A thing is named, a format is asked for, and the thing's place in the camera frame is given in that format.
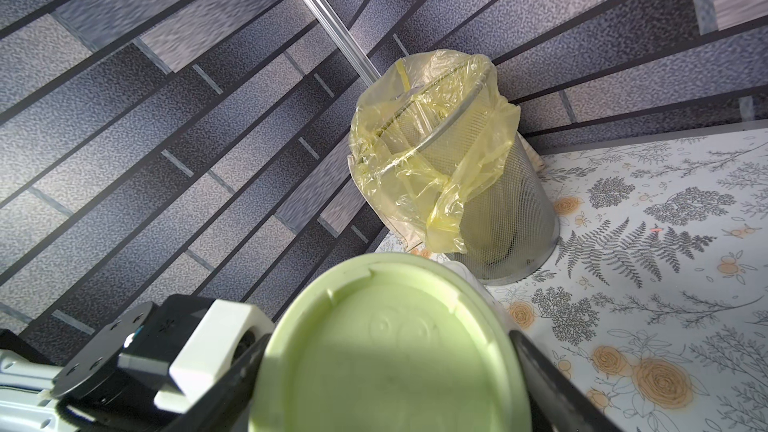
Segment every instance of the orange flower print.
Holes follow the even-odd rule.
[[[559,360],[558,369],[565,376],[566,379],[571,379],[571,362],[569,360]]]
[[[632,367],[624,354],[607,345],[601,345],[592,352],[592,363],[600,372],[608,375],[632,375]]]
[[[579,197],[573,197],[573,196],[566,196],[559,198],[554,203],[554,211],[559,216],[569,216],[572,213],[576,212],[581,204],[583,204],[584,201],[581,200]]]
[[[509,314],[512,316],[512,320],[523,330],[531,327],[531,324],[536,319],[533,313],[533,306],[527,302],[518,301],[513,303],[509,306]]]
[[[597,389],[587,390],[587,399],[592,403],[595,408],[600,412],[605,413],[605,408],[610,405],[610,399],[604,392],[600,392]]]
[[[432,253],[428,248],[423,248],[422,250],[418,250],[418,247],[412,248],[410,253],[414,255],[420,255],[424,258],[432,258]]]
[[[581,278],[578,280],[578,284],[579,284],[579,285],[581,285],[581,287],[583,287],[583,288],[584,288],[584,290],[587,290],[587,289],[588,289],[588,288],[590,288],[590,287],[594,287],[594,285],[592,285],[592,284],[590,284],[590,283],[589,283],[589,279],[588,279],[588,278],[586,278],[586,277],[584,277],[583,275],[582,275],[582,276],[581,276]]]
[[[586,218],[584,216],[584,211],[583,210],[581,211],[581,214],[576,216],[576,219],[574,220],[574,222],[576,223],[577,227],[588,227],[587,224],[591,224],[592,223],[591,220],[589,220],[588,218]]]
[[[641,360],[632,369],[632,381],[644,399],[665,409],[683,408],[694,399],[685,369],[660,358]]]
[[[640,194],[640,196],[638,197],[638,200],[639,200],[640,202],[653,202],[653,200],[651,200],[651,199],[652,199],[653,197],[656,197],[656,196],[658,196],[658,194],[648,194],[648,193],[645,193],[645,192],[643,192],[643,193],[641,193],[641,194]]]
[[[731,237],[747,238],[761,229],[762,227],[750,227],[747,224],[744,224],[742,228],[735,228],[734,230],[725,230],[725,229],[722,229],[722,230],[725,233],[725,235],[729,235]]]
[[[752,265],[743,264],[741,262],[741,256],[744,251],[739,250],[737,253],[730,252],[728,255],[720,257],[720,264],[717,265],[717,271],[726,278],[735,277],[741,284],[745,284],[744,274],[747,271],[756,271],[757,268]]]

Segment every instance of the green lid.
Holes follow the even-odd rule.
[[[256,379],[253,432],[529,432],[509,337],[472,286],[411,254],[366,254],[292,303]]]

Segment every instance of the wall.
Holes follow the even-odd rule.
[[[172,293],[278,318],[375,245],[363,85],[301,0],[0,7],[0,327],[53,361]]]
[[[328,0],[380,71],[483,53],[539,151],[768,118],[768,0]]]

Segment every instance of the yellow plastic bag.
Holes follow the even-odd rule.
[[[503,174],[519,120],[486,56],[402,58],[358,100],[352,178],[406,249],[466,252],[464,205]]]

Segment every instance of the fern print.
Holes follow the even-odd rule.
[[[625,184],[623,177],[600,178],[592,188],[587,189],[589,203],[594,208],[618,206],[629,198],[634,190],[631,184]]]
[[[564,288],[550,287],[546,292],[537,289],[531,302],[538,306],[539,317],[552,320],[557,340],[578,346],[594,337],[592,329],[598,324],[598,312],[592,310],[588,298],[572,304],[571,294]]]
[[[691,158],[685,158],[683,159],[682,163],[678,166],[666,165],[658,170],[647,170],[644,168],[639,168],[638,170],[635,170],[634,172],[632,172],[631,177],[657,178],[657,177],[666,176],[668,174],[677,173],[679,174],[679,177],[685,178],[688,176],[692,176],[693,174],[696,173],[696,171],[702,168],[709,172],[718,172],[719,170],[723,170],[731,166],[744,154],[757,150],[763,146],[768,146],[768,142],[765,142],[752,149],[738,149],[738,150],[733,150],[731,152],[723,152],[721,150],[714,150],[714,151],[710,150],[707,152],[709,157],[704,160],[693,160]]]
[[[715,191],[702,191],[698,187],[688,187],[671,196],[663,204],[656,204],[643,210],[659,222],[673,226],[687,226],[688,221],[703,221],[708,216],[724,216],[727,210],[721,206],[736,203],[733,196]]]
[[[670,147],[666,142],[652,142],[650,144],[637,144],[634,146],[609,147],[600,149],[600,152],[594,150],[585,150],[579,153],[574,160],[586,158],[591,166],[602,166],[603,164],[623,162],[628,158],[633,158],[643,164],[659,164],[666,162],[672,156]]]
[[[532,279],[534,282],[543,282],[545,280],[549,280],[550,278],[554,278],[554,272],[550,272],[549,270],[536,271],[531,274],[530,277],[530,279]]]
[[[557,182],[562,183],[573,177],[586,177],[592,172],[598,170],[597,167],[571,167],[571,168],[554,168],[547,170],[546,173],[539,177],[542,182]]]
[[[626,302],[617,301],[602,292],[592,296],[592,303],[598,307],[610,306],[610,311],[618,314],[631,314],[633,312],[648,312],[650,314],[647,324],[664,324],[669,317],[680,321],[683,328],[706,328],[706,323],[715,324],[719,321],[716,314],[732,311],[747,305],[752,305],[763,298],[747,302],[742,305],[731,305],[722,301],[708,300],[682,291],[680,295],[687,304],[666,302],[661,300],[658,294],[651,294],[649,303],[643,303],[634,295],[625,295]]]
[[[595,230],[582,235],[571,231],[566,241],[558,238],[560,250],[555,264],[565,260],[568,276],[576,264],[584,268],[602,283],[608,284],[603,270],[609,266],[612,272],[631,280],[636,287],[643,286],[640,270],[649,272],[655,281],[661,280],[659,261],[666,262],[675,272],[680,272],[678,254],[694,260],[694,251],[704,252],[704,247],[712,243],[715,237],[709,235],[691,235],[688,232],[677,233],[668,228],[664,237],[660,232],[646,231],[645,222],[634,230],[627,231],[627,218],[616,228],[610,229],[610,220],[604,220]]]

